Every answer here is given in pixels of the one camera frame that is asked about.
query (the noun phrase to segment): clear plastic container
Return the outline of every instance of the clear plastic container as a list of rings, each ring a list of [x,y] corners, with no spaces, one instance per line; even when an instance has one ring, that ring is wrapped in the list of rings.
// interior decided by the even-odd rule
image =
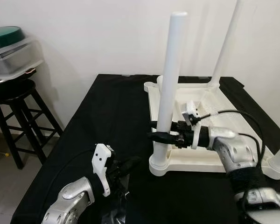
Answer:
[[[14,79],[43,62],[31,38],[0,49],[0,80]]]

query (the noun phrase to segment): wooden stool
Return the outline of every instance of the wooden stool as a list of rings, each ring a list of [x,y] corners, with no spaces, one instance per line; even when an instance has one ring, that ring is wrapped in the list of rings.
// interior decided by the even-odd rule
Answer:
[[[3,112],[0,107],[0,128],[5,137],[5,140],[8,144],[11,154],[14,157],[14,161],[18,169],[23,168],[23,162],[20,158],[19,151],[25,153],[36,154],[43,164],[46,161],[46,156],[43,153],[42,148],[44,145],[53,137],[55,133],[58,133],[59,136],[63,133],[61,127],[55,120],[54,116],[47,108],[46,104],[42,100],[41,96],[35,89],[35,83],[30,79],[24,79],[20,82],[17,82],[16,85],[11,85],[12,82],[9,81],[9,85],[4,83],[0,84],[0,105],[9,105],[12,112],[6,117],[3,115]],[[36,101],[40,110],[29,109],[26,105],[24,99],[31,95]],[[54,129],[39,127],[36,123],[36,119],[44,114]],[[7,120],[15,116],[21,127],[9,126]],[[13,139],[10,129],[22,131],[22,133]],[[50,131],[51,134],[49,137],[45,137],[41,130]],[[26,135],[34,151],[18,148],[16,142]]]

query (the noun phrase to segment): cable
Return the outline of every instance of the cable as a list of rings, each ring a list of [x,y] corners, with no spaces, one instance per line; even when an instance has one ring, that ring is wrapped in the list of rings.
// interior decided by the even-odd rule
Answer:
[[[9,157],[9,153],[0,152],[0,154],[5,155],[6,157]]]
[[[256,149],[257,149],[257,161],[260,159],[260,148],[259,148],[259,142],[256,138],[254,138],[252,135],[246,134],[246,133],[238,133],[239,135],[247,136],[251,139],[253,139],[256,143]]]
[[[263,136],[263,133],[262,133],[262,130],[261,130],[261,127],[260,127],[258,121],[252,115],[250,115],[250,114],[248,114],[247,112],[244,112],[244,111],[238,111],[238,110],[222,110],[222,111],[218,111],[218,113],[230,113],[230,112],[231,113],[239,113],[241,115],[244,115],[244,116],[250,118],[256,124],[256,126],[258,127],[259,133],[260,133],[260,139],[262,140],[262,144],[261,144],[260,156],[258,158],[256,166],[257,167],[261,167],[261,161],[262,161],[262,159],[263,159],[263,157],[265,155],[266,144],[265,144],[264,136]],[[211,116],[211,114],[204,115],[204,116],[200,117],[199,120],[208,118],[210,116]]]
[[[75,155],[74,157],[72,157],[70,160],[68,160],[68,161],[61,167],[61,169],[58,170],[58,172],[55,174],[54,178],[51,180],[51,183],[50,183],[50,185],[49,185],[49,187],[48,187],[48,190],[47,190],[47,192],[46,192],[46,194],[45,194],[44,200],[43,200],[43,202],[42,202],[42,204],[41,204],[40,211],[39,211],[39,213],[38,213],[38,215],[37,215],[38,223],[41,222],[41,220],[40,220],[41,217],[40,217],[40,216],[41,216],[41,213],[42,213],[42,208],[44,207],[44,205],[45,205],[45,203],[46,203],[47,197],[48,197],[48,195],[49,195],[49,192],[50,192],[50,190],[51,190],[51,187],[52,187],[53,183],[55,182],[55,179],[59,176],[59,174],[63,171],[63,169],[64,169],[65,167],[68,166],[68,164],[69,164],[70,162],[72,162],[75,158],[77,158],[77,157],[79,157],[80,155],[85,154],[85,153],[87,153],[87,152],[93,152],[93,151],[91,151],[90,149],[87,149],[87,150],[84,150],[84,151],[78,153],[77,155]]]

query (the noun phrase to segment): black tablecloth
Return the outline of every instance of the black tablecloth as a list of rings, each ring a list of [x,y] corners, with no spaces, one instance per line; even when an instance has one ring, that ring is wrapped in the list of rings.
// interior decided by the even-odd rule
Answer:
[[[79,152],[94,149],[95,143],[111,145],[120,159],[132,155],[142,158],[141,164],[130,176],[127,224],[238,222],[233,193],[225,174],[168,172],[156,177],[149,172],[148,158],[153,152],[153,145],[146,136],[151,129],[148,97],[143,84],[156,82],[156,77],[98,75],[23,197],[13,215],[12,224],[40,223],[60,189],[92,171],[92,153],[83,154],[70,162],[45,197],[56,173]],[[179,81],[206,83],[209,78],[180,77]],[[222,77],[220,89],[237,109],[257,117],[264,127],[267,145],[274,153],[279,150],[280,129],[245,92],[243,85],[232,77]],[[280,181],[267,179],[280,191]],[[84,212],[80,223],[99,223],[99,208],[107,203],[108,198],[95,202]]]

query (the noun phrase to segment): white plastic stand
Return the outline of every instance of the white plastic stand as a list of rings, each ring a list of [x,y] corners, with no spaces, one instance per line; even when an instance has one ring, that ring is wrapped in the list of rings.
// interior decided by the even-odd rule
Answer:
[[[193,101],[200,116],[216,113],[219,110],[236,108],[219,89],[220,74],[218,66],[222,63],[219,56],[214,76],[206,84],[178,84],[182,49],[185,40],[185,24],[187,13],[173,13],[170,18],[164,75],[157,78],[157,83],[144,83],[148,93],[151,120],[157,120],[157,129],[153,131],[170,132],[171,122],[184,120],[181,105]],[[227,127],[238,133],[254,136],[260,143],[261,139],[240,114],[228,113],[211,116],[201,121],[202,126]],[[243,137],[250,146],[254,158],[257,158],[255,142]],[[280,151],[274,155],[266,147],[262,169],[264,174],[280,179]],[[225,172],[219,156],[214,151],[203,147],[197,149],[182,148],[154,142],[154,153],[149,158],[149,169],[152,174],[162,176],[168,171]]]

